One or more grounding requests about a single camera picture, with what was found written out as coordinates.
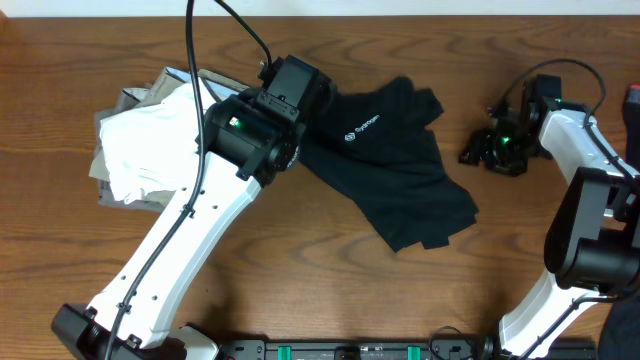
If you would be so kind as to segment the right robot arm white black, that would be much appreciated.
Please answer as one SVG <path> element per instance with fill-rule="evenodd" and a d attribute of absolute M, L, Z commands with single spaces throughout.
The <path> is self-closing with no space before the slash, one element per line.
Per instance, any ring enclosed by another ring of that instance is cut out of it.
<path fill-rule="evenodd" d="M 545 269 L 487 338 L 486 359 L 541 359 L 585 310 L 639 293 L 639 173 L 607 143 L 591 108 L 558 90 L 529 89 L 518 113 L 500 103 L 496 123 L 473 133 L 459 160 L 510 176 L 542 155 L 568 188 L 544 244 Z"/>

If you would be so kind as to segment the black t-shirt with logo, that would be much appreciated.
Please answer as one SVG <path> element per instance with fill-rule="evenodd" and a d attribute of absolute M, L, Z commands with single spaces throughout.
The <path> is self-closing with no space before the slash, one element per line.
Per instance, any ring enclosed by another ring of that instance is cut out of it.
<path fill-rule="evenodd" d="M 301 144 L 301 162 L 352 200 L 392 251 L 448 245 L 476 222 L 471 195 L 446 173 L 428 126 L 443 112 L 429 88 L 400 76 L 338 94 Z"/>

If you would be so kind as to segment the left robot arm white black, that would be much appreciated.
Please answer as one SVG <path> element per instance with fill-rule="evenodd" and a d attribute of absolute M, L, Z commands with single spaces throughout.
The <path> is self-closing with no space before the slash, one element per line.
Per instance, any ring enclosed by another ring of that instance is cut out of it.
<path fill-rule="evenodd" d="M 333 100 L 315 68 L 283 60 L 264 83 L 212 104 L 194 174 L 131 259 L 85 307 L 65 304 L 51 329 L 77 359 L 215 359 L 218 345 L 192 325 L 173 328 L 191 282 L 234 219 L 298 154 L 302 134 Z"/>

